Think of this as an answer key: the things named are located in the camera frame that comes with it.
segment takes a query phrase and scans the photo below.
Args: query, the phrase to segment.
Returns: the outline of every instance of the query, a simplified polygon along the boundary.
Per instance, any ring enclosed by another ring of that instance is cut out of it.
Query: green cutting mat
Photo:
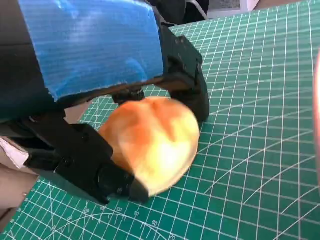
[[[312,127],[320,1],[173,31],[202,53],[210,96],[190,170],[145,205],[103,207],[39,179],[1,239],[320,239]],[[145,94],[167,96],[153,86]],[[81,122],[98,129],[116,107],[100,97]]]

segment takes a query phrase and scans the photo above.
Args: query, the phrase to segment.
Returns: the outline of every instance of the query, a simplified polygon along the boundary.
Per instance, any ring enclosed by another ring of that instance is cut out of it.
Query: blue tape
[[[54,100],[163,74],[152,8],[136,0],[19,0]]]

